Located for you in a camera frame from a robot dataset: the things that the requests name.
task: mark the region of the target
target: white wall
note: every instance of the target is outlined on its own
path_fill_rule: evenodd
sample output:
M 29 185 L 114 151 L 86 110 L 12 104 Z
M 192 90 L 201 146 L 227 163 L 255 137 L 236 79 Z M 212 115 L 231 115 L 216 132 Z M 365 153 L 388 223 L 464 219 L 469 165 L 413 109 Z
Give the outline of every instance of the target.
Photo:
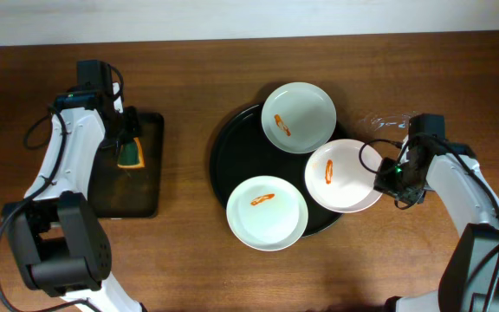
M 499 0 L 0 0 L 0 45 L 499 29 Z

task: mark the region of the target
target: wooden table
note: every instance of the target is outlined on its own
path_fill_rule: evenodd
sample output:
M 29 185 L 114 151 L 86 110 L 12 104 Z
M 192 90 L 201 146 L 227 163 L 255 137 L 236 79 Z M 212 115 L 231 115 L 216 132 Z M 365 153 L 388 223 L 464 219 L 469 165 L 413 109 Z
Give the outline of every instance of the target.
M 159 215 L 101 221 L 113 273 L 150 311 L 350 308 L 437 288 L 458 237 L 435 194 L 409 211 L 383 197 L 279 252 L 232 235 L 209 181 L 211 144 L 228 116 L 285 82 L 323 88 L 356 138 L 404 138 L 394 126 L 373 131 L 375 118 L 445 115 L 448 137 L 470 144 L 499 195 L 499 32 L 328 36 L 0 48 L 0 210 L 42 163 L 43 150 L 22 147 L 25 130 L 75 84 L 75 62 L 91 58 L 120 69 L 128 105 L 165 117 Z M 27 290 L 2 247 L 16 306 L 60 302 Z

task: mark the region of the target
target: brown table surface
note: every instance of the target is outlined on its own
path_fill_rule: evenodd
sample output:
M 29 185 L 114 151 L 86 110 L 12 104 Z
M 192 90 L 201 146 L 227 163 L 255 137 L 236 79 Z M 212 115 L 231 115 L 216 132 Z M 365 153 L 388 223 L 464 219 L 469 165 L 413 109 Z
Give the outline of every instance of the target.
M 227 116 L 285 82 L 323 88 L 357 138 L 404 138 L 395 126 L 373 131 L 375 116 L 443 114 L 499 196 L 499 32 L 469 32 L 0 48 L 0 210 L 43 160 L 43 149 L 22 147 L 25 130 L 75 84 L 75 62 L 91 58 L 120 69 L 126 104 L 165 117 L 159 215 L 101 221 L 113 273 L 150 311 L 348 308 L 437 288 L 458 236 L 434 193 L 408 211 L 384 196 L 278 252 L 230 232 L 209 181 L 210 146 Z M 0 270 L 17 307 L 61 302 L 23 286 L 5 241 Z

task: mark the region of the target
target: round black tray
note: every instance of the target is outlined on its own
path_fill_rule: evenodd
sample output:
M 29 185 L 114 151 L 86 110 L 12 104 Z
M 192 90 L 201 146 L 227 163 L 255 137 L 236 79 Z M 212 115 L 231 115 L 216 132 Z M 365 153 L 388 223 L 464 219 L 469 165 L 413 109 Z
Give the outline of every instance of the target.
M 246 179 L 262 175 L 285 179 L 301 192 L 308 205 L 309 220 L 303 236 L 326 229 L 341 214 L 323 208 L 309 195 L 303 174 L 311 153 L 286 153 L 270 143 L 261 127 L 261 111 L 262 104 L 244 110 L 217 136 L 209 166 L 215 195 L 226 208 L 230 194 Z M 330 140 L 345 138 L 346 132 L 337 124 Z

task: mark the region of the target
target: orange marking on plate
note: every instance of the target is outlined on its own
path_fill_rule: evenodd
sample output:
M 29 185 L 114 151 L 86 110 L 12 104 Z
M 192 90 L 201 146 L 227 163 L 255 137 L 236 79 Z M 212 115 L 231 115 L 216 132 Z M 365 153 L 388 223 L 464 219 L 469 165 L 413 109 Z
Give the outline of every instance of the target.
M 327 181 L 327 184 L 330 184 L 333 181 L 333 161 L 330 159 L 327 161 L 327 172 L 325 173 L 325 180 Z
M 251 205 L 259 205 L 261 204 L 262 202 L 264 202 L 265 200 L 267 199 L 271 199 L 275 196 L 275 194 L 267 194 L 267 195 L 263 195 L 263 196 L 260 196 L 254 200 L 251 201 Z
M 290 136 L 292 135 L 292 133 L 290 133 L 290 129 L 288 129 L 288 126 L 286 126 L 284 124 L 284 121 L 282 121 L 281 119 L 281 116 L 276 114 L 275 115 L 275 121 L 276 121 L 276 125 L 281 128 L 282 131 L 284 131 L 284 133 L 287 135 L 287 136 Z

